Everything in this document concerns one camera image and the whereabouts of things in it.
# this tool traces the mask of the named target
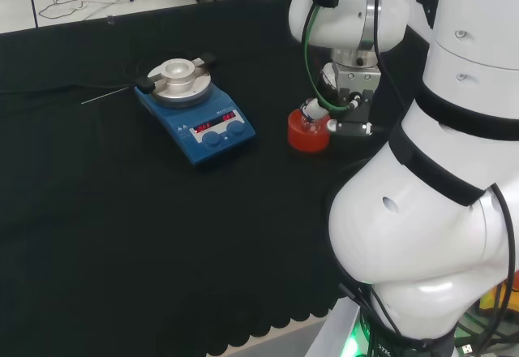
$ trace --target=electrical cord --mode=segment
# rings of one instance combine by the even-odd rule
[[[32,7],[32,15],[34,16],[34,26],[38,29],[38,18],[36,17],[36,6],[34,5],[34,0],[31,0]]]
[[[463,325],[462,323],[458,322],[457,323],[457,327],[459,329],[462,329],[463,331],[465,331],[467,334],[473,336],[473,337],[479,337],[481,334],[476,332],[476,331],[473,331],[472,329],[469,329],[468,327],[466,327],[465,325]]]
[[[510,215],[510,210],[506,203],[506,199],[503,196],[503,192],[501,192],[500,188],[497,184],[492,184],[491,189],[494,192],[495,198],[498,200],[501,212],[504,218],[504,225],[507,231],[508,237],[508,276],[506,281],[506,287],[504,289],[504,297],[503,303],[501,304],[501,308],[495,316],[494,320],[489,325],[488,330],[482,336],[482,339],[479,340],[476,351],[479,355],[481,355],[487,348],[487,345],[491,342],[492,336],[495,331],[499,327],[501,321],[504,319],[506,315],[506,311],[508,308],[508,303],[510,302],[510,297],[512,296],[512,285],[513,285],[513,277],[515,274],[515,264],[516,264],[516,247],[515,247],[515,236],[513,232],[513,222],[512,216]]]
[[[382,300],[380,300],[380,297],[377,295],[377,293],[373,289],[373,286],[367,286],[367,288],[369,289],[369,291],[371,292],[371,294],[373,295],[373,297],[375,298],[375,300],[379,304],[380,309],[384,313],[384,315],[385,315],[386,319],[388,320],[389,324],[391,325],[391,327],[395,330],[395,333],[397,333],[398,335],[401,336],[402,334],[401,334],[400,330],[397,328],[397,325],[395,325],[395,322],[393,321],[393,319],[389,315],[388,310],[386,310],[386,307],[382,304]]]
[[[473,317],[472,315],[470,315],[468,312],[465,313],[465,317],[466,317],[468,320],[474,322],[476,325],[478,325],[478,326],[481,327],[482,329],[485,329],[485,328],[487,327],[486,324],[484,324],[483,322],[481,322],[481,321],[478,320],[477,318],[474,318],[474,317]],[[496,331],[494,334],[497,335],[497,336],[499,336],[499,337],[507,337],[507,336],[508,336],[508,335],[503,334],[503,333],[501,333],[501,332],[499,332],[499,331]]]
[[[85,9],[89,3],[95,3],[95,4],[106,4],[106,6],[102,6],[101,8],[98,8],[97,10],[95,10],[92,14],[88,15],[86,18],[84,18],[84,20],[88,19],[89,17],[95,15],[97,12],[99,11],[102,11],[104,10],[106,7],[108,6],[111,6],[113,4],[118,4],[124,0],[115,0],[113,2],[102,2],[102,1],[97,1],[97,0],[67,0],[67,1],[62,1],[62,0],[52,0],[52,4],[49,4],[48,6],[46,6],[43,10],[39,11],[38,12],[38,15],[41,16],[42,18],[46,18],[46,19],[60,19],[60,18],[64,18],[65,16],[69,16],[69,15],[72,15],[73,13],[75,13],[76,11],[80,11],[80,10],[83,10]],[[69,12],[69,13],[66,13],[66,14],[63,14],[63,15],[58,15],[58,16],[47,16],[47,15],[44,15],[44,12],[46,12],[48,9],[52,8],[52,7],[55,7],[55,6],[61,6],[62,4],[67,4],[67,3],[73,3],[73,2],[76,2],[78,3],[79,5],[78,6],[75,6],[73,7],[72,11]]]
[[[388,79],[389,84],[391,85],[391,89],[397,96],[398,102],[401,105],[401,108],[403,110],[407,110],[407,104],[405,103],[404,97],[401,95],[400,91],[398,90],[397,84],[392,79],[391,75],[388,72],[388,68],[386,67],[384,60],[382,59],[382,56],[380,55],[379,50],[379,4],[380,0],[375,0],[375,18],[373,21],[373,46],[375,49],[375,55],[376,59],[379,65],[380,72],[382,75],[386,76],[386,79]]]
[[[366,356],[367,357],[371,357],[373,355],[373,337],[371,336],[371,333],[370,333],[370,340],[367,344],[367,354]]]

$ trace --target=white wire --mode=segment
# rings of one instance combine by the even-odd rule
[[[98,1],[98,0],[76,0],[76,1],[77,2],[86,3],[86,6],[87,6],[90,2],[91,3],[95,3],[95,4],[116,4],[116,3],[120,2],[121,0],[114,0],[112,2],[101,2],[101,1]]]
[[[123,1],[123,0],[117,0],[117,1],[115,1],[115,2],[107,3],[106,6],[102,6],[102,7],[100,7],[100,8],[97,8],[97,9],[96,9],[92,14],[87,15],[83,20],[86,20],[86,19],[88,19],[88,18],[91,18],[91,17],[94,16],[97,12],[102,11],[102,10],[105,10],[105,9],[108,8],[109,6],[112,6],[113,4],[117,4],[117,3],[122,2],[122,1]]]

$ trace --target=cable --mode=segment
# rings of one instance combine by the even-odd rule
[[[60,18],[63,18],[65,16],[68,16],[68,15],[72,15],[74,12],[76,11],[79,11],[79,10],[83,10],[85,9],[89,3],[95,3],[95,4],[106,4],[106,6],[102,6],[101,8],[97,9],[96,11],[94,11],[92,14],[90,14],[89,16],[87,16],[84,20],[88,19],[89,17],[93,16],[94,14],[96,14],[98,11],[101,11],[103,9],[105,9],[106,7],[108,6],[111,6],[113,4],[118,4],[120,2],[122,2],[123,0],[115,0],[113,2],[99,2],[99,1],[96,1],[96,0],[68,0],[68,1],[65,1],[65,2],[60,2],[61,0],[53,0],[53,3],[52,4],[49,4],[47,7],[45,7],[43,10],[39,11],[38,12],[38,15],[43,17],[43,18],[46,18],[46,19],[60,19]],[[63,15],[59,15],[59,16],[47,16],[47,15],[43,15],[45,11],[47,11],[49,8],[53,7],[53,6],[60,6],[62,4],[67,4],[67,3],[71,3],[71,2],[78,2],[79,3],[79,6],[78,7],[74,7],[74,9],[67,13],[67,14],[63,14]]]
[[[308,64],[308,41],[310,40],[311,30],[313,28],[315,18],[319,12],[320,7],[312,2],[310,10],[308,11],[307,19],[305,20],[305,24],[302,29],[302,52],[305,63],[305,68],[307,69],[308,79],[310,80],[312,89],[314,90],[314,94],[319,99],[320,104],[328,111],[347,111],[349,110],[349,106],[336,106],[327,101],[319,92],[317,87],[315,86],[314,80],[311,77],[310,67]]]
[[[367,357],[371,357],[372,354],[373,354],[373,337],[371,336],[371,331],[370,331],[370,339],[367,344]]]
[[[503,196],[503,192],[501,192],[500,188],[497,184],[492,184],[491,189],[494,192],[495,197],[497,198],[500,207],[501,212],[503,214],[504,218],[504,225],[506,227],[507,231],[507,237],[508,237],[508,276],[506,281],[506,288],[504,290],[504,297],[503,297],[503,303],[501,305],[501,308],[497,315],[495,316],[495,319],[492,321],[491,325],[489,326],[488,331],[486,331],[486,334],[483,336],[483,338],[479,341],[478,345],[476,346],[476,350],[481,355],[486,347],[487,344],[492,340],[492,335],[499,327],[501,321],[504,319],[504,316],[506,315],[506,310],[508,308],[508,303],[510,302],[510,297],[512,296],[512,285],[513,285],[513,277],[515,273],[515,264],[516,264],[516,247],[515,247],[515,236],[513,232],[513,222],[512,222],[512,216],[510,215],[510,210],[508,209],[508,205],[506,203],[506,199]]]
[[[474,322],[476,325],[480,326],[482,329],[485,329],[487,327],[486,324],[484,324],[483,322],[481,322],[480,320],[474,318],[472,315],[470,315],[468,312],[465,313],[465,316],[468,320]],[[503,334],[499,331],[496,331],[495,332],[495,335],[499,336],[499,337],[507,337],[508,335],[506,334]]]
[[[393,321],[393,319],[389,315],[388,310],[386,310],[386,307],[382,304],[382,300],[380,300],[379,296],[377,295],[377,293],[373,289],[373,286],[367,286],[367,287],[368,287],[369,291],[371,292],[371,294],[373,295],[373,297],[375,297],[375,300],[379,304],[380,309],[384,313],[384,315],[387,318],[388,322],[391,324],[391,327],[393,327],[393,329],[395,330],[395,333],[397,333],[398,335],[401,336],[402,334],[401,334],[400,330],[397,328],[397,325],[395,325],[395,322]]]
[[[375,47],[376,59],[379,63],[379,69],[380,69],[381,73],[383,75],[385,75],[386,78],[388,79],[392,90],[394,91],[395,95],[397,95],[397,99],[398,99],[402,109],[406,110],[407,104],[405,103],[404,98],[400,94],[400,91],[398,90],[398,87],[395,84],[395,81],[392,79],[391,75],[389,74],[388,68],[385,66],[384,60],[382,59],[382,56],[380,55],[380,51],[379,51],[379,4],[380,4],[380,0],[375,0],[375,20],[373,23],[373,46]]]
[[[497,310],[500,306],[502,289],[503,289],[503,284],[499,283],[495,290],[495,298],[494,298],[495,300],[494,300],[494,307],[492,308],[492,316],[495,316],[497,314]]]
[[[133,84],[100,85],[100,84],[89,84],[89,83],[76,83],[76,84],[55,85],[53,87],[47,87],[47,88],[0,91],[0,95],[29,95],[32,93],[52,92],[52,91],[58,91],[60,89],[69,89],[69,88],[120,89],[120,88],[127,88],[127,87],[131,87],[131,86],[133,86]]]
[[[34,0],[31,0],[32,14],[34,15],[34,25],[38,28],[38,18],[36,17],[36,7],[34,6]]]
[[[472,335],[472,336],[475,336],[475,337],[479,337],[481,335],[480,333],[477,333],[477,332],[473,331],[472,329],[469,329],[468,327],[464,326],[460,322],[457,323],[457,327],[462,329],[463,331],[465,331],[469,335]]]

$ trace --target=green cable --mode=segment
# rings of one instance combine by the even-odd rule
[[[314,89],[315,95],[317,95],[317,98],[319,99],[321,105],[326,110],[328,110],[328,111],[347,111],[347,110],[350,109],[348,106],[340,107],[340,106],[336,106],[336,105],[333,105],[333,104],[329,103],[319,93],[319,90],[317,89],[317,87],[314,84],[314,80],[311,78],[310,67],[308,66],[308,41],[310,40],[311,30],[312,30],[312,27],[314,25],[315,18],[317,18],[317,13],[319,12],[319,9],[320,9],[319,6],[315,6],[315,9],[314,9],[314,11],[313,11],[313,13],[311,15],[310,21],[308,23],[307,34],[305,36],[305,41],[304,41],[304,58],[305,58],[305,67],[307,69],[308,78],[310,79],[310,83],[311,83],[312,88]]]

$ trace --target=green light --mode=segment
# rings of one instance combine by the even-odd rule
[[[355,357],[358,354],[358,344],[355,338],[349,337],[342,349],[341,357]]]

